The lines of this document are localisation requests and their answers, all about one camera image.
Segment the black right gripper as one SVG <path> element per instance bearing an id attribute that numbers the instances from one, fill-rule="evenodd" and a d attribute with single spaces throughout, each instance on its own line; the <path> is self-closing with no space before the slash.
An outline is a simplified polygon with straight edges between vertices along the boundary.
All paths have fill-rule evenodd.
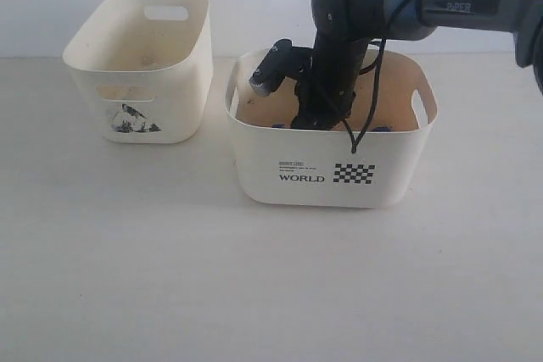
<path id="1" fill-rule="evenodd" d="M 309 69 L 295 87 L 299 108 L 292 128 L 331 130 L 350 115 L 369 43 L 367 38 L 337 41 L 316 36 Z"/>

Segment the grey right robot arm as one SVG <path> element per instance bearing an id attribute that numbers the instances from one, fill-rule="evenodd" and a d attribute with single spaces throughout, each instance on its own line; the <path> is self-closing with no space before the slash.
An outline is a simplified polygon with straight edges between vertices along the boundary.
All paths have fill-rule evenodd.
<path id="1" fill-rule="evenodd" d="M 542 82 L 542 0 L 311 0 L 310 72 L 295 129 L 330 130 L 350 114 L 370 41 L 414 42 L 438 27 L 509 33 L 517 66 Z"/>

